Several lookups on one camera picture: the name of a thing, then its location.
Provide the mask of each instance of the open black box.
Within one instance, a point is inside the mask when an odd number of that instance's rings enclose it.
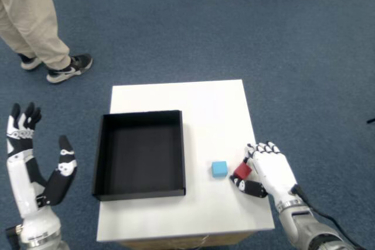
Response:
[[[103,115],[93,196],[110,201],[185,194],[181,111]]]

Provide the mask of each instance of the beige pants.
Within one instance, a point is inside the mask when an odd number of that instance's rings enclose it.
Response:
[[[51,69],[70,64],[52,0],[0,0],[0,36],[14,52],[38,57]]]

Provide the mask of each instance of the sneaker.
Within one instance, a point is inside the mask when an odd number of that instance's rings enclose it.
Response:
[[[22,60],[21,67],[24,70],[34,70],[42,63],[42,61],[39,60],[37,57],[28,58],[23,54],[18,54],[18,56],[21,57],[21,60]]]
[[[93,64],[93,58],[89,54],[71,57],[70,65],[62,70],[48,69],[47,80],[51,83],[60,83],[73,76],[80,76]]]

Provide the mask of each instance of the red object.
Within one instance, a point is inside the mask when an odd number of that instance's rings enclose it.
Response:
[[[248,175],[250,175],[251,171],[252,171],[251,168],[247,166],[246,163],[241,162],[239,167],[237,167],[236,170],[234,171],[234,175],[236,175],[241,180],[244,180],[247,178]]]

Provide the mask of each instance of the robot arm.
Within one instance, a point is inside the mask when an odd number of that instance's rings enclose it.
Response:
[[[50,206],[59,204],[65,197],[77,171],[73,148],[65,136],[59,139],[60,161],[48,181],[40,174],[33,156],[33,134],[41,119],[40,109],[31,103],[20,114],[15,104],[8,119],[6,131],[8,160],[7,168],[19,213],[24,219],[16,234],[28,247],[50,244],[41,249],[57,249],[60,242],[60,220]]]
[[[358,244],[354,248],[345,243],[333,228],[320,223],[313,216],[313,209],[308,206],[308,199],[297,185],[286,157],[273,143],[259,143],[257,146],[248,144],[244,162],[252,165],[257,172],[259,188],[256,189],[256,182],[241,179],[236,172],[231,176],[232,181],[249,195],[263,197],[259,194],[264,195],[266,191],[273,196],[281,224],[289,241],[297,249],[364,249]]]

